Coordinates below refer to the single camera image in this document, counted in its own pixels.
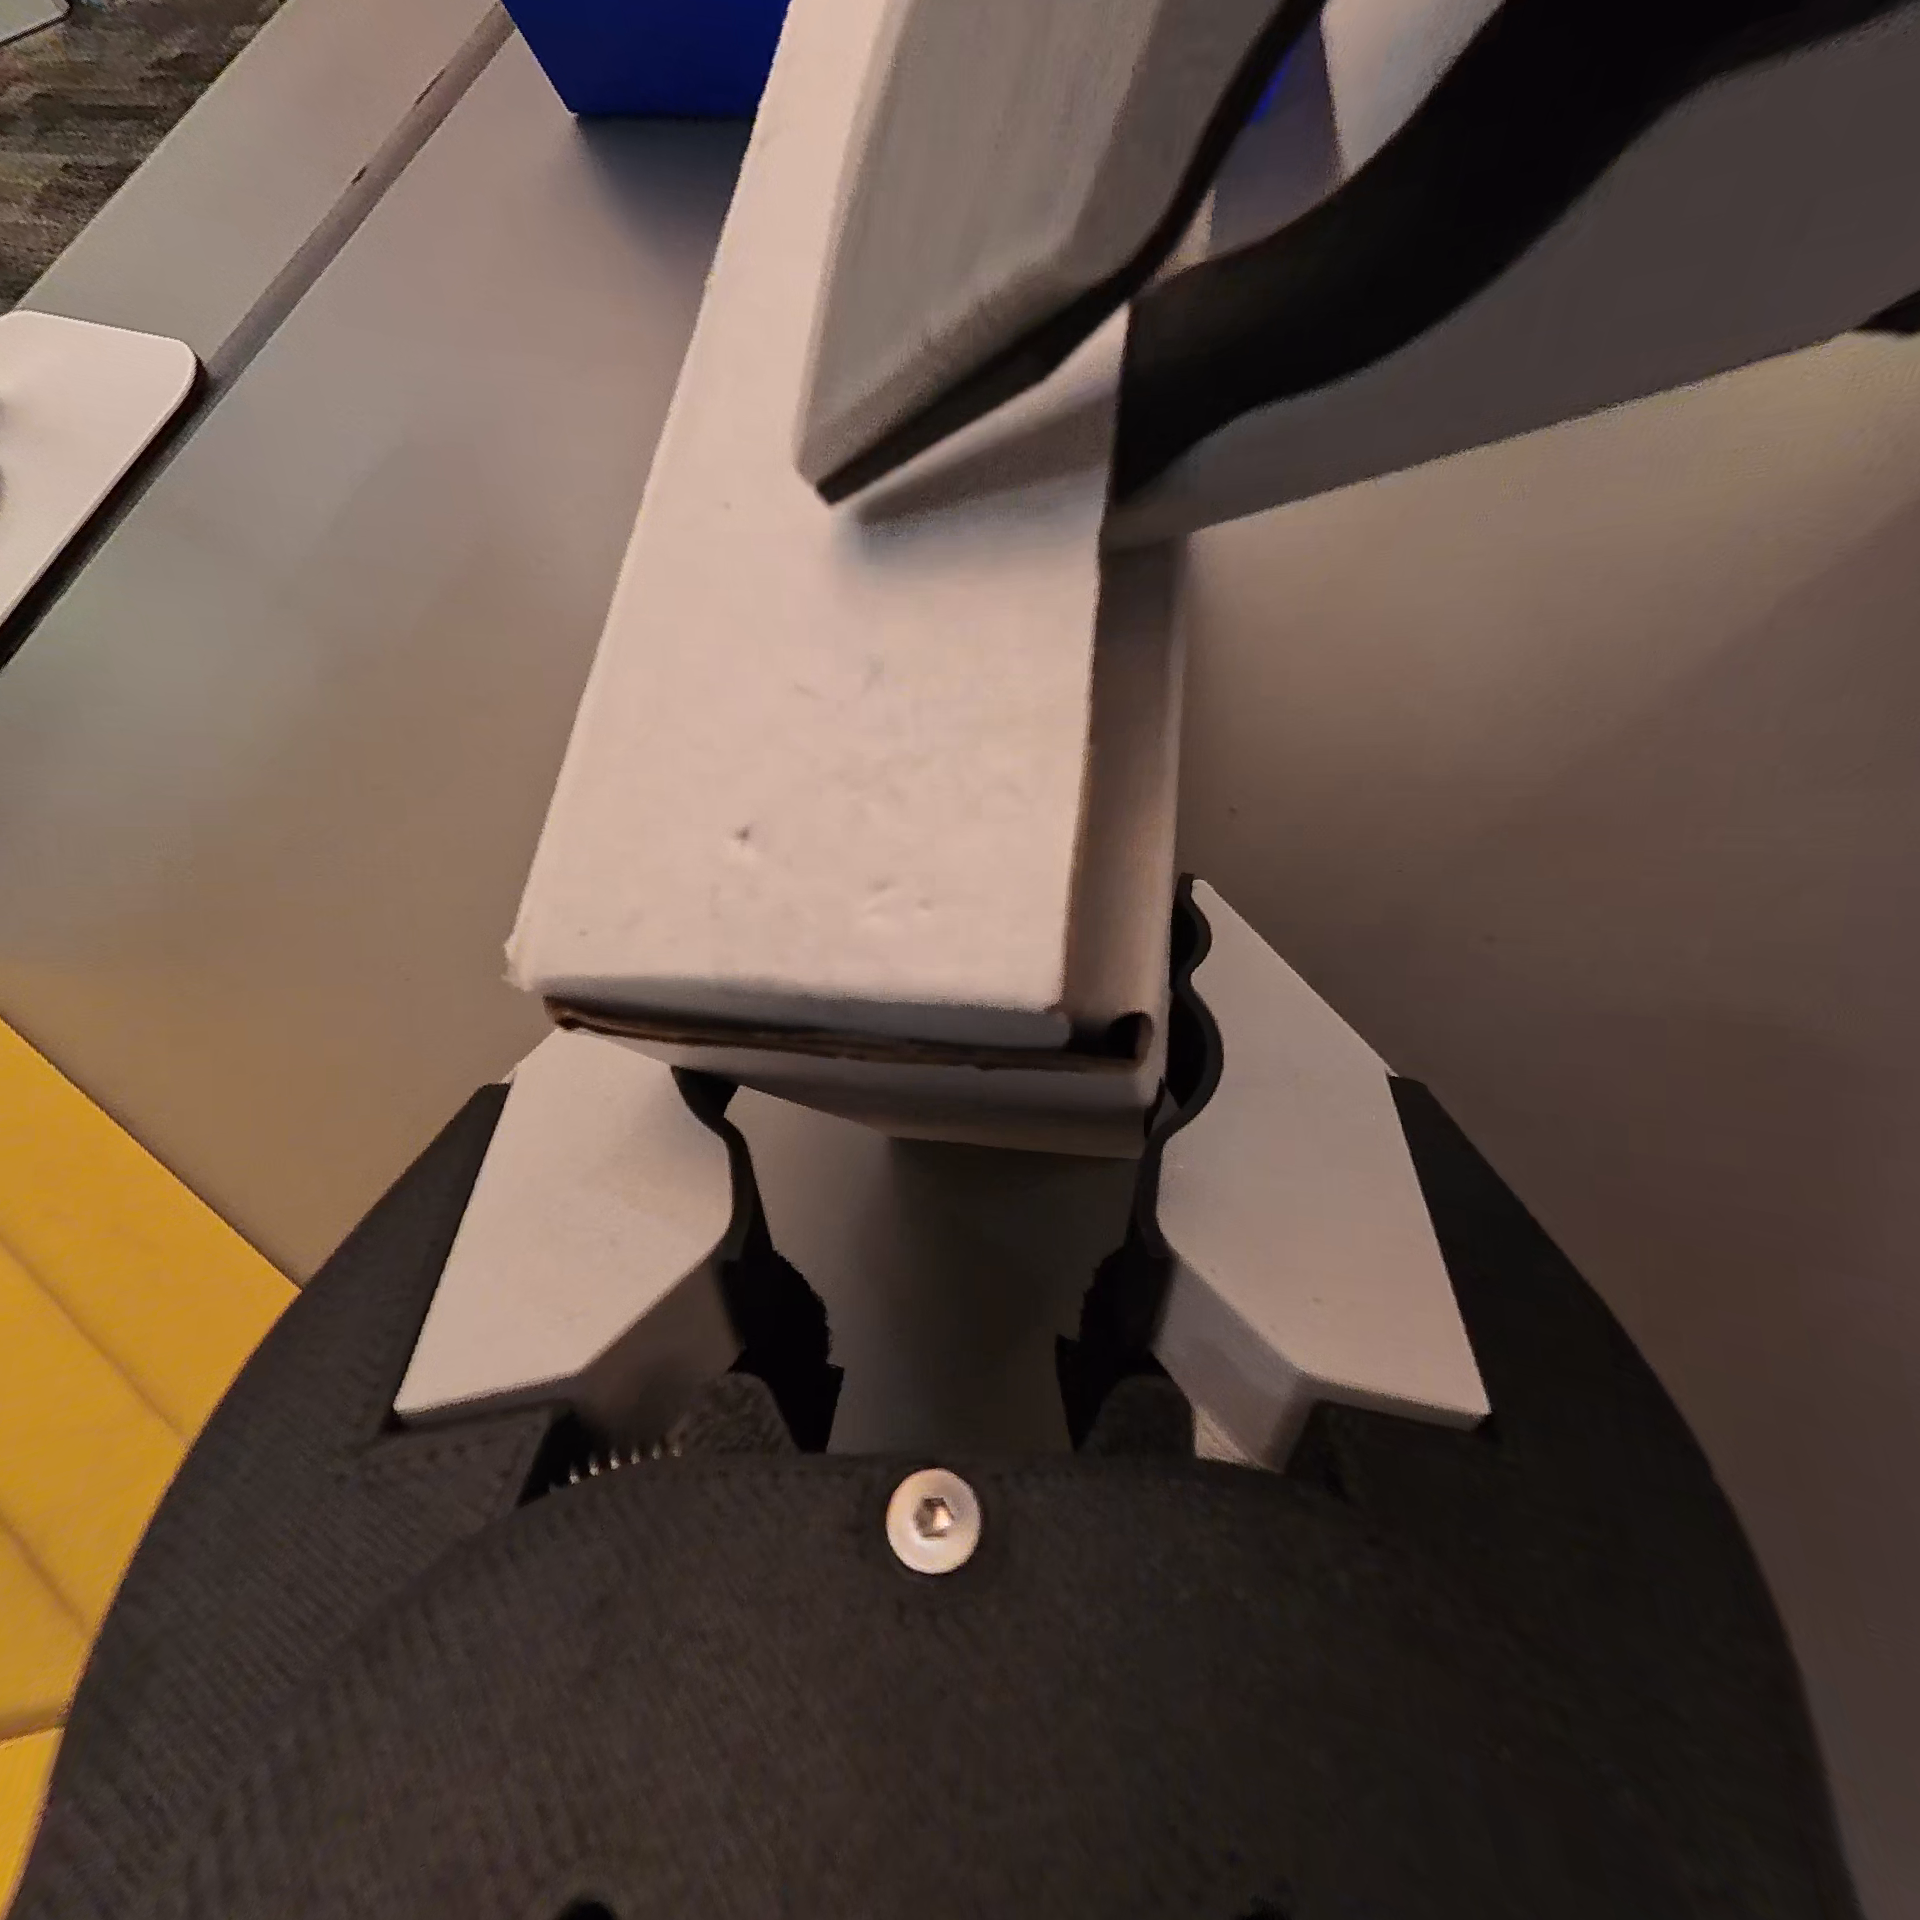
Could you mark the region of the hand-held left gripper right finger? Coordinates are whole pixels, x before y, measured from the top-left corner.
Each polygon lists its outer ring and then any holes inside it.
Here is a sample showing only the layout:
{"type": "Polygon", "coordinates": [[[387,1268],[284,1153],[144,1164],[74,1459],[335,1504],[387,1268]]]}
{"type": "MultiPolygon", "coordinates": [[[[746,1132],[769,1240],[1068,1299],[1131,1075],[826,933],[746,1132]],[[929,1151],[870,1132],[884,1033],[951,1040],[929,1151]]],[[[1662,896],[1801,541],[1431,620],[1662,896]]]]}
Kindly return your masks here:
{"type": "Polygon", "coordinates": [[[1393,1072],[1199,877],[1176,896],[1137,1235],[1200,1456],[1278,1469],[1323,1403],[1488,1418],[1393,1072]]]}

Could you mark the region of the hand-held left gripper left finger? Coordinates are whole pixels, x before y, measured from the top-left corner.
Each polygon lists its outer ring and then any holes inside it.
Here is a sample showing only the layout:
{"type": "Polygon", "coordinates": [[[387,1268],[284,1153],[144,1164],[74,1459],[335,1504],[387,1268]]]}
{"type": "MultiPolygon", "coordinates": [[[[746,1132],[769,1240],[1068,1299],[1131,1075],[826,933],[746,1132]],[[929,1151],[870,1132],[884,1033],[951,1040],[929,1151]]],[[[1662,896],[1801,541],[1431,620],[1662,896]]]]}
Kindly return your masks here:
{"type": "Polygon", "coordinates": [[[740,1351],[722,1295],[740,1208],[726,1136],[666,1063],[545,1040],[512,1075],[395,1416],[673,1427],[740,1351]]]}

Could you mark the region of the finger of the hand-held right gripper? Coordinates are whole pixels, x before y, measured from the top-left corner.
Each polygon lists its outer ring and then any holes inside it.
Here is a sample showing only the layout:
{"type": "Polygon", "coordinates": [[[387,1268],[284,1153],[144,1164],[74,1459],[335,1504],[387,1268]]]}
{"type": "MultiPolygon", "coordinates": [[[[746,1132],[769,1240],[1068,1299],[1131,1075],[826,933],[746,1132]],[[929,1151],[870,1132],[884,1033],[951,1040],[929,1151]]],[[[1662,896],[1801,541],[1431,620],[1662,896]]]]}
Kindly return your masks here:
{"type": "Polygon", "coordinates": [[[1326,199],[1137,300],[1110,538],[1872,330],[1916,143],[1916,4],[1490,4],[1326,199]]]}
{"type": "Polygon", "coordinates": [[[1307,29],[1284,2],[899,4],[800,404],[818,496],[1035,389],[1127,306],[1307,29]]]}

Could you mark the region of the blue plastic bin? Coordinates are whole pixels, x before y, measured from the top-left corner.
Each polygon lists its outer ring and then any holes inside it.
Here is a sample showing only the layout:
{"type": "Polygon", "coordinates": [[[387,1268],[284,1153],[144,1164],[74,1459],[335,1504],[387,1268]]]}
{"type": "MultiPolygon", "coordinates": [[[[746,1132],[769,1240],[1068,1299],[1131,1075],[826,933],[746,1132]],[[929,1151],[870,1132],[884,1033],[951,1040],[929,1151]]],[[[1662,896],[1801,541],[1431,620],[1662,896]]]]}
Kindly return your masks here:
{"type": "MultiPolygon", "coordinates": [[[[577,116],[755,119],[791,4],[508,4],[518,33],[577,116]]],[[[1131,47],[1155,4],[930,4],[940,26],[987,35],[993,55],[1035,29],[1044,58],[1068,43],[1105,58],[1131,47]]],[[[1337,179],[1336,100],[1320,29],[1281,61],[1233,146],[1220,184],[1273,169],[1281,181],[1337,179]]]]}

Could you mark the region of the white cardboard box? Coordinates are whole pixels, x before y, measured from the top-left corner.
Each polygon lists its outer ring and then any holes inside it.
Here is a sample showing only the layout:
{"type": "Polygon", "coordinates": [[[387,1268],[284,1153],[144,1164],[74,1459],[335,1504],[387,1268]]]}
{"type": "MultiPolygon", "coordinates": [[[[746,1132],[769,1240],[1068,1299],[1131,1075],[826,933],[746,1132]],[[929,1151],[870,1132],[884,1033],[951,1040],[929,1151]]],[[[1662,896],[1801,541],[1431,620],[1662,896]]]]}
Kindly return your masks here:
{"type": "Polygon", "coordinates": [[[1129,1159],[1166,1050],[1184,556],[1102,552],[1124,320],[852,508],[798,473],[903,12],[786,13],[508,977],[892,1136],[1129,1159]]]}

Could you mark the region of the yellow plastic bin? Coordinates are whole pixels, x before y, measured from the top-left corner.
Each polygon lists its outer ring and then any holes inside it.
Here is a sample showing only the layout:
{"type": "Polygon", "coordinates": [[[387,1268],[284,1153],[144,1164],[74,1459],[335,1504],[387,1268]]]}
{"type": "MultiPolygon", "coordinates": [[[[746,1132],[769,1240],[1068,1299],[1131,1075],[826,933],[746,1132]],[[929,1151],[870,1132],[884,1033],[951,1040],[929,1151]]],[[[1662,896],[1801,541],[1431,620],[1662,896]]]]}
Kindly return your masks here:
{"type": "Polygon", "coordinates": [[[2,1031],[2,1879],[153,1512],[297,1285],[2,1031]]]}

